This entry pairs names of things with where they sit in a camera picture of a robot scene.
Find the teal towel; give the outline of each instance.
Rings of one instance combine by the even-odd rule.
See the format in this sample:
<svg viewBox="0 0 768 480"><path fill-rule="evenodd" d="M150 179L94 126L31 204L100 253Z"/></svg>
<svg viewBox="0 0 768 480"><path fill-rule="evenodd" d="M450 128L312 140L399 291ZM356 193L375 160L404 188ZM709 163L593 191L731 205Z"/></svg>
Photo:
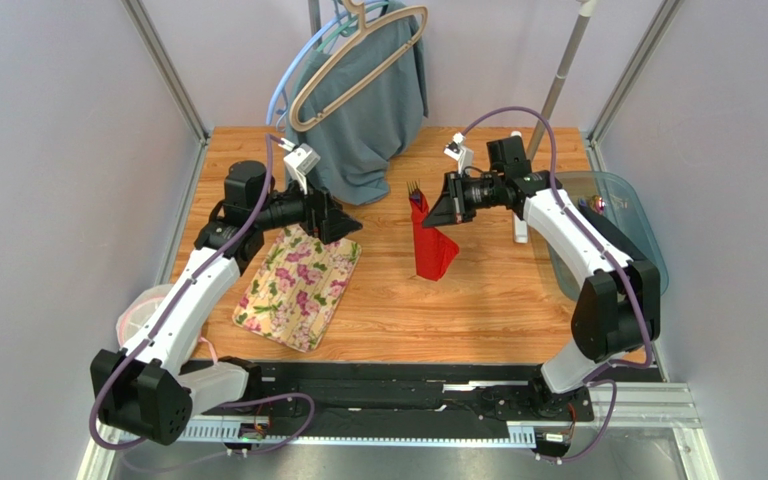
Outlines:
<svg viewBox="0 0 768 480"><path fill-rule="evenodd" d="M390 2L391 10L404 8ZM404 18L370 34L322 79L302 105L302 121L314 117L404 45L419 25ZM313 52L295 87L295 95L330 55ZM389 160L416 139L428 116L422 41L325 120L306 132L287 125L286 137L313 147L322 160L308 181L327 188L342 202L362 205L390 192L384 178Z"/></svg>

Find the beige hanger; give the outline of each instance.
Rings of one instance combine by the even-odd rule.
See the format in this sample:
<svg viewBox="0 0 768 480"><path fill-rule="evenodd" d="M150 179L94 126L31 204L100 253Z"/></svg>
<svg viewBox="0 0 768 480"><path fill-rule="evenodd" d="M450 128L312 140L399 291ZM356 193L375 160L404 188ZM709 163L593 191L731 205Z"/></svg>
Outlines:
<svg viewBox="0 0 768 480"><path fill-rule="evenodd" d="M425 25L428 23L428 8L422 5L407 7L401 10L396 10L395 12L388 13L387 15L384 15L383 17L380 17L377 20L371 22L369 25L366 24L366 6L364 5L363 2L358 4L358 3L354 3L353 0L343 0L343 5L345 5L346 10L350 14L354 15L357 18L357 27L358 27L357 32L355 32L354 35L349 37L345 45L340 47L340 49L337 50L331 56L331 58L329 58L325 62L325 64L322 65L321 68L319 68L319 70L313 75L313 77L310 78L307 84L304 85L304 88L302 88L298 92L298 95L295 97L295 100L293 100L292 106L290 107L290 110L289 110L289 124L292 125L292 128L298 132L306 132L307 130L310 130L311 128L316 126L319 122L324 120L328 115L334 113L336 109L340 108L351 97L357 94L357 92L363 90L367 85L369 85L373 80L375 80L378 77L378 75L381 75L381 73L383 73L384 70L386 70L390 65L393 65L394 63L396 63L396 60L398 60L408 50L413 48L414 44L416 44L419 41L420 37L422 36L423 30L425 30ZM328 72L330 72L337 65L337 62L339 62L340 59L343 58L349 52L349 50L351 50L352 48L357 46L360 42L362 42L367 36L369 36L370 33L380 29L381 27L384 27L385 25L393 23L396 20L401 20L403 18L411 17L414 15L422 15L422 22L420 22L420 26L417 32L407 41L407 43L399 47L399 49L393 52L392 55L387 57L387 59L384 60L384 62L382 62L381 65L378 65L377 67L375 67L374 70L369 72L353 87L349 88L345 93L343 93L336 100L331 102L330 105L322 109L322 111L316 114L316 116L304 122L300 120L299 114L301 112L301 105L303 105L304 102L307 101L307 98L310 96L311 93L313 93L313 89L315 89L316 86L319 85L319 82L321 82L322 79L325 78L325 75L327 75Z"/></svg>

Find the transparent container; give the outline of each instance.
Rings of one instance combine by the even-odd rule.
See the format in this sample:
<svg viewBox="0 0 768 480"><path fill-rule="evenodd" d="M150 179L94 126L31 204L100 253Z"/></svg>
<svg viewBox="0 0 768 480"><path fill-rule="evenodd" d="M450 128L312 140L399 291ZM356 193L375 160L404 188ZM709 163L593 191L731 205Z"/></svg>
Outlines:
<svg viewBox="0 0 768 480"><path fill-rule="evenodd" d="M565 172L556 175L574 205L580 199L593 201L595 196L603 200L603 216L630 238L639 250L659 269L660 290L668 289L668 271L647 221L644 208L632 185L623 178L608 172ZM579 297L580 286L561 257L549 247L550 261L559 288L571 300Z"/></svg>

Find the wooden table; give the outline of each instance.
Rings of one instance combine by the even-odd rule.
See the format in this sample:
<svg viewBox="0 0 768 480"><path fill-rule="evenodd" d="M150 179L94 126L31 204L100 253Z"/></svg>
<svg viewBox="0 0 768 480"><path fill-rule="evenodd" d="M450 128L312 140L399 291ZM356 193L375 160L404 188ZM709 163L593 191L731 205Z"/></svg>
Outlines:
<svg viewBox="0 0 768 480"><path fill-rule="evenodd" d="M511 212L483 210L467 225L442 231L461 248L439 282L416 276L406 183L419 181L433 204L443 173L454 161L443 155L455 128L426 128L411 148L391 162L391 193L372 205L346 206L363 223L349 236L363 247L360 262L319 347L300 353L234 325L231 314L257 268L249 268L210 315L204 335L219 356L249 360L386 361L451 363L541 363L571 338L574 302L559 290L547 244L530 232L526 245L512 241ZM470 133L475 164L488 165L485 142L509 135L511 128L477 128ZM528 139L530 128L521 128ZM174 279L182 271L198 231L224 197L224 177L235 162L265 161L266 128L216 129L177 255ZM590 170L579 131L559 129L559 171ZM275 176L283 185L277 152ZM544 138L535 170L549 168ZM276 232L253 265L259 265ZM633 358L639 359L639 352ZM196 357L208 357L204 345Z"/></svg>

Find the floral cloth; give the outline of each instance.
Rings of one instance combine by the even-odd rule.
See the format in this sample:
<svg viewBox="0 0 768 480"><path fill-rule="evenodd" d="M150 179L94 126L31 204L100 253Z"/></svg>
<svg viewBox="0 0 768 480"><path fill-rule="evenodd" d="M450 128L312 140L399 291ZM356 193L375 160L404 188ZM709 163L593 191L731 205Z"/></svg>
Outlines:
<svg viewBox="0 0 768 480"><path fill-rule="evenodd" d="M348 285L360 245L323 245L285 228L233 312L240 327L301 352L315 349Z"/></svg>

